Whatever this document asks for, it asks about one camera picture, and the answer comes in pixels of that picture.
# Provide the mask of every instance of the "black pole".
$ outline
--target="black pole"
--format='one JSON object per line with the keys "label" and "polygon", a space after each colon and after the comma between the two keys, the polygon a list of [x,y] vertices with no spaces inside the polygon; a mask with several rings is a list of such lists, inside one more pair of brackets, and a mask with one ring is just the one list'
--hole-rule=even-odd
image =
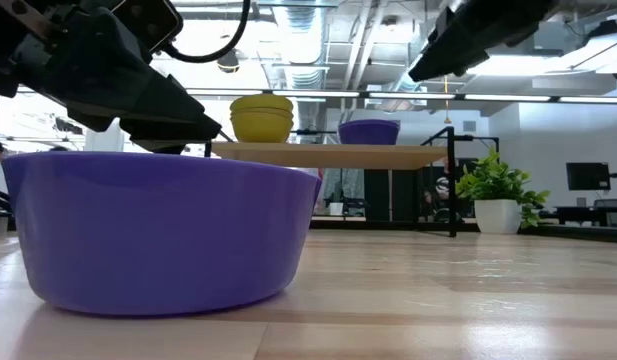
{"label": "black pole", "polygon": [[430,163],[428,164],[428,177],[430,182],[428,183],[428,186],[430,186],[430,196],[432,197],[432,191],[435,191],[435,163]]}
{"label": "black pole", "polygon": [[210,157],[212,153],[212,141],[208,141],[204,147],[204,157]]}
{"label": "black pole", "polygon": [[421,143],[421,146],[426,146],[428,144],[432,145],[431,143],[435,140],[435,139],[442,139],[441,135],[443,133],[445,133],[446,131],[448,131],[448,128],[451,128],[452,126],[447,126],[441,130],[439,130],[435,135],[431,136],[428,138],[428,140],[424,141]]}
{"label": "black pole", "polygon": [[344,200],[346,198],[344,196],[344,169],[339,169],[339,186],[341,186],[341,192],[339,193],[339,196],[341,198],[339,199],[339,201],[344,204],[344,206],[342,206],[341,216],[344,218],[344,221],[346,221],[346,200]]}
{"label": "black pole", "polygon": [[455,166],[455,128],[449,126],[448,130],[448,225],[450,227],[450,237],[457,237],[457,193],[455,191],[456,166]]}
{"label": "black pole", "polygon": [[421,214],[421,205],[419,204],[422,201],[421,196],[421,186],[423,185],[423,181],[419,181],[419,178],[423,178],[420,170],[414,170],[412,172],[412,229],[414,230],[417,227],[417,223],[419,223],[419,215]]}

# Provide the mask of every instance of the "ceiling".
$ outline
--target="ceiling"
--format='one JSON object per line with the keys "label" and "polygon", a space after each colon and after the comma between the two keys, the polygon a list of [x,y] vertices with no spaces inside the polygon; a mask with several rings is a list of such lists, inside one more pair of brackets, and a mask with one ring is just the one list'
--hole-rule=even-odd
{"label": "ceiling", "polygon": [[[183,6],[175,0],[176,6]],[[364,6],[376,4],[372,0],[340,0],[337,7],[324,10],[326,27],[322,44],[323,64],[320,71],[325,73],[323,87],[326,89],[342,89],[345,84],[346,72],[351,53],[354,54],[354,38],[356,32],[364,32],[363,40],[358,48],[357,60],[353,73],[362,71],[359,88],[368,86],[383,86],[384,89],[399,79],[411,66],[417,54],[409,53],[409,44],[417,37],[421,38],[434,26],[440,9],[447,5],[457,5],[454,0],[389,0],[383,9],[383,18],[390,19],[389,25],[382,24],[371,35],[375,6],[369,15],[365,26],[359,25],[359,17]],[[277,1],[277,3],[292,3],[293,0]],[[204,0],[185,0],[186,6],[197,6],[197,10],[188,8],[184,15],[188,19],[184,30],[177,39],[177,46],[189,53],[208,53],[221,47],[226,35],[236,28],[236,21],[222,21],[221,14],[235,13],[239,3],[223,3]],[[206,6],[213,6],[208,11]],[[560,12],[550,22],[542,25],[542,40],[535,40],[541,46],[561,47],[561,51],[574,50],[581,37],[576,31],[569,29],[563,21],[577,19],[582,24],[599,22],[607,16],[617,14],[617,0],[564,0]],[[285,70],[290,66],[287,54],[296,49],[288,49],[284,39],[287,34],[274,21],[271,8],[261,5],[258,8],[259,21],[251,21],[245,36],[237,46],[241,69],[236,74],[223,74],[216,65],[183,64],[168,59],[166,56],[155,61],[156,67],[164,72],[173,73],[186,87],[193,88],[286,88]],[[370,51],[366,66],[361,66],[360,60],[365,51]],[[432,79],[421,85],[430,92],[445,91],[443,78]],[[449,76],[449,92],[469,92],[484,94],[554,94],[554,95],[601,95],[616,88],[616,81],[611,75],[584,73],[561,76],[484,76],[465,75]],[[488,112],[491,104],[480,102],[465,102],[458,106],[462,109],[475,109]],[[444,102],[429,101],[425,108],[438,110],[445,106]]]}

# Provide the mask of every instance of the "yellow bowl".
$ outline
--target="yellow bowl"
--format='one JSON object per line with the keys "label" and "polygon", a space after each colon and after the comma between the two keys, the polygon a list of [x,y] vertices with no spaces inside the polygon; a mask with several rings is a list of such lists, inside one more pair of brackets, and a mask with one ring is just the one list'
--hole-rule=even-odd
{"label": "yellow bowl", "polygon": [[291,113],[290,111],[281,110],[281,109],[275,109],[275,108],[248,108],[248,109],[241,109],[241,110],[233,111],[232,112],[232,116],[246,114],[246,113],[273,114],[273,115],[283,116],[283,117],[285,117],[287,119],[291,119],[291,120],[294,117],[293,113]]}
{"label": "yellow bowl", "polygon": [[241,142],[284,143],[293,125],[287,117],[262,112],[233,114],[230,121]]}
{"label": "yellow bowl", "polygon": [[230,104],[230,110],[237,112],[249,108],[273,108],[292,112],[292,102],[283,96],[262,94],[239,98]]}

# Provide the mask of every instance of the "small purple bowl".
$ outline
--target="small purple bowl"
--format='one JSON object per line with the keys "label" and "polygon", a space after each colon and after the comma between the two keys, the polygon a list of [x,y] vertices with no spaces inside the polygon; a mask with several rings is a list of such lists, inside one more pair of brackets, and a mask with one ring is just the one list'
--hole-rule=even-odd
{"label": "small purple bowl", "polygon": [[356,120],[339,125],[342,144],[395,145],[399,124],[388,120]]}
{"label": "small purple bowl", "polygon": [[282,167],[155,154],[15,155],[4,170],[33,291],[106,315],[208,311],[281,291],[321,185]]}

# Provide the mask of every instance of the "computer screen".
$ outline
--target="computer screen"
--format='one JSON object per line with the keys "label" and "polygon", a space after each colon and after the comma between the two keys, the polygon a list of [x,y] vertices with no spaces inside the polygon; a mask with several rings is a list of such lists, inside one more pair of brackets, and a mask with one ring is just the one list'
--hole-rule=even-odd
{"label": "computer screen", "polygon": [[610,170],[607,163],[567,163],[568,189],[610,190]]}

